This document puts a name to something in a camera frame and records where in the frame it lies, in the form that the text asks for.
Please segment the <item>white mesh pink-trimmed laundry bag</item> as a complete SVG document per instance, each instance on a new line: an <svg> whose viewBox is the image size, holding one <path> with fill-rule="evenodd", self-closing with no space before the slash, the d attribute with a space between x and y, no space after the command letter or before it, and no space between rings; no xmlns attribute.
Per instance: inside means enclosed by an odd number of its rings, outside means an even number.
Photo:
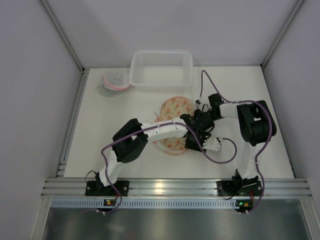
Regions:
<svg viewBox="0 0 320 240"><path fill-rule="evenodd" d="M122 70L106 70L100 78L96 91L103 96L113 97L130 88L129 74Z"/></svg>

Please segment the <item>peach patterned laundry bag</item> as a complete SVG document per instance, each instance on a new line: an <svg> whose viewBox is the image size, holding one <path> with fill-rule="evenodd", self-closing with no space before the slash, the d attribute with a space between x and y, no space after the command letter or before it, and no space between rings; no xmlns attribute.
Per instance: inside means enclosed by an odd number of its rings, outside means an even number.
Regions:
<svg viewBox="0 0 320 240"><path fill-rule="evenodd" d="M159 110L155 112L155 122L172 120L183 114L194 115L192 101L184 96L174 96L167 99ZM155 147L169 155L181 155L187 151L185 137L172 137L154 141Z"/></svg>

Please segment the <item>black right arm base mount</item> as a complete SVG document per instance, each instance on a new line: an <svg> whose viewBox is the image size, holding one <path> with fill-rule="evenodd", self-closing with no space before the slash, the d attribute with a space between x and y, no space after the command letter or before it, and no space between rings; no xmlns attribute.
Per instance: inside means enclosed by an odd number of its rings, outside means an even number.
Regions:
<svg viewBox="0 0 320 240"><path fill-rule="evenodd" d="M237 169L231 180L220 180L216 186L218 196L225 200L230 200L233 197L260 196L263 190L257 174L253 178L242 178Z"/></svg>

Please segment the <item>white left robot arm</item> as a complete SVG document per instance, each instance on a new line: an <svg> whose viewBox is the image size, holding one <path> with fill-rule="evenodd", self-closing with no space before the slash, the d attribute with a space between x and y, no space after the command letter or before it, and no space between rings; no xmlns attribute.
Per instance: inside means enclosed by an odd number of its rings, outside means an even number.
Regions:
<svg viewBox="0 0 320 240"><path fill-rule="evenodd" d="M205 141L211 137L207 129L214 126L213 114L199 109L193 115L182 114L155 123L140 123L136 118L129 120L113 136L113 142L100 152L105 166L95 175L98 188L113 185L122 166L135 161L149 142L183 138L184 149L200 152L204 149Z"/></svg>

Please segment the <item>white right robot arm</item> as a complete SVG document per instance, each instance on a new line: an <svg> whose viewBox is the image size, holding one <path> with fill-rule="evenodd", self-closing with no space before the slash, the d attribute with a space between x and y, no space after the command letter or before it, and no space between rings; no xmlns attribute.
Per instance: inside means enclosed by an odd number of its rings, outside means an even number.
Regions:
<svg viewBox="0 0 320 240"><path fill-rule="evenodd" d="M192 122L195 124L195 135L189 133L185 147L195 151L214 149L219 139L213 139L209 132L214 128L214 121L223 118L237 119L244 147L240 164L235 170L233 180L239 182L258 180L258 156L264 151L271 138L277 133L277 127L264 100L232 102L222 98L218 93L208 97L207 111L195 110Z"/></svg>

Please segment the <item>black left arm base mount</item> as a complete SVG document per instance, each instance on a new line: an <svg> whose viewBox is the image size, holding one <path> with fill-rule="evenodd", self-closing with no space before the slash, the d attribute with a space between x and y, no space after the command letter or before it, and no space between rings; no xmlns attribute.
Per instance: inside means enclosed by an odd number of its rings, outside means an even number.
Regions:
<svg viewBox="0 0 320 240"><path fill-rule="evenodd" d="M85 181L85 196L87 197L120 197L128 196L129 192L129 181L127 180L118 180L111 185L104 186L100 180L100 174L93 171L95 173L94 180Z"/></svg>

